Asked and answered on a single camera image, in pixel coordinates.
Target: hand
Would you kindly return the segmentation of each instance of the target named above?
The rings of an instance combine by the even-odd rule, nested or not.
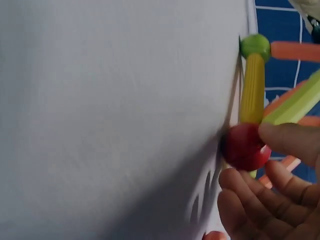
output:
[[[320,128],[262,124],[259,135],[272,150],[315,167],[320,179]],[[265,171],[279,194],[247,172],[230,168],[221,173],[218,209],[231,239],[320,239],[320,185],[292,175],[277,161],[268,161]]]

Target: orange rod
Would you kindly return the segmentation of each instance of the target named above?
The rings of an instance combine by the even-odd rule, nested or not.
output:
[[[270,44],[272,57],[280,60],[301,60],[320,63],[320,45],[290,41],[274,41]]]

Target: finger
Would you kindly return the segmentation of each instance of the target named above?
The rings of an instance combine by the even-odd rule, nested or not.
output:
[[[268,239],[248,219],[238,196],[223,189],[217,200],[222,225],[233,240]]]
[[[277,161],[268,161],[265,164],[265,173],[273,186],[294,203],[306,207],[317,207],[320,199],[318,184],[311,184],[294,176]]]
[[[280,219],[293,227],[297,227],[311,214],[311,209],[305,206],[296,205],[287,198],[274,193],[272,190],[263,186],[259,181],[250,177],[247,172],[240,172],[240,174],[250,190],[277,219]]]
[[[286,123],[259,127],[261,139],[273,150],[301,159],[314,167],[320,160],[320,128]]]
[[[220,174],[219,183],[222,188],[235,192],[249,219],[271,239],[283,239],[283,236],[292,230],[289,224],[275,218],[265,208],[237,170],[224,170]]]

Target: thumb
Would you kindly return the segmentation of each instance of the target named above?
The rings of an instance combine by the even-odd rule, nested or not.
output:
[[[299,158],[311,167],[320,161],[320,127],[262,123],[259,135],[275,152]]]

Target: white grid line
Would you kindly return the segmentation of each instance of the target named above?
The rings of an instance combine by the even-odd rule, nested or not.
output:
[[[265,91],[290,91],[291,87],[286,86],[273,86],[273,87],[265,87]]]
[[[273,11],[297,12],[295,8],[289,8],[289,7],[255,6],[255,8],[263,9],[263,10],[273,10]]]
[[[302,17],[300,16],[299,18],[300,18],[299,42],[302,43],[302,35],[303,35],[304,23],[303,23]],[[298,61],[298,64],[296,66],[296,72],[295,72],[295,77],[294,77],[294,82],[293,82],[293,87],[294,88],[297,86],[298,76],[299,76],[299,73],[300,73],[300,65],[301,65],[301,60]]]

